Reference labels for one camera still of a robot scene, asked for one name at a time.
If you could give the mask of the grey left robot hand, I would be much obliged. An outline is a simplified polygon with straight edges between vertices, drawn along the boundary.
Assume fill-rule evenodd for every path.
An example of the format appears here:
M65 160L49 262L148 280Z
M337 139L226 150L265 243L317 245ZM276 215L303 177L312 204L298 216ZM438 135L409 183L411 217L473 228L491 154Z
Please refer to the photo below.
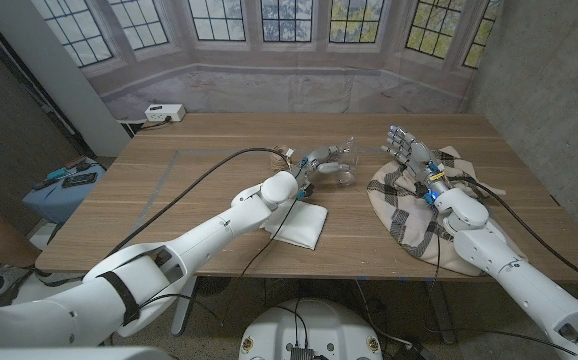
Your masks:
M349 147L319 147L290 167L299 188L306 188L317 174L337 176L341 185L351 185L355 181L357 157Z

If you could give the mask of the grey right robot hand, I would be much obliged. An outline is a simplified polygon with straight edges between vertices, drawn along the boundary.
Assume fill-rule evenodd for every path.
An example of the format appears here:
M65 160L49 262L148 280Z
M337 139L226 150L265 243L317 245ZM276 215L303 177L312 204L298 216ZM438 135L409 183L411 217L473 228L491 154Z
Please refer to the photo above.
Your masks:
M392 155L404 167L415 183L425 188L422 197L430 204L450 189L444 166L434 153L415 136L400 126L392 125L388 132L388 146L381 149Z

